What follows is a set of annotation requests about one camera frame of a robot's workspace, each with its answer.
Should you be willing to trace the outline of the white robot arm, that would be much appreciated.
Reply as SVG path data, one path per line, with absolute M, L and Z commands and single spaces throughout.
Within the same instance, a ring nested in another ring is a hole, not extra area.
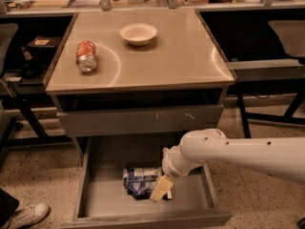
M 228 138 L 218 129 L 190 131 L 176 146 L 163 150 L 163 175 L 156 180 L 150 200 L 161 200 L 176 179 L 208 161 L 304 183 L 305 137 Z

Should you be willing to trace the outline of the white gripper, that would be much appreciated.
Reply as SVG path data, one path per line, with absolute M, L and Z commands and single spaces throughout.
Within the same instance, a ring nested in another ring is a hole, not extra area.
M 158 202 L 163 197 L 167 196 L 173 188 L 172 178 L 185 177 L 191 170 L 194 169 L 194 164 L 186 159 L 179 146 L 173 146 L 171 149 L 163 149 L 162 170 L 166 176 L 159 177 L 152 189 L 150 200 Z

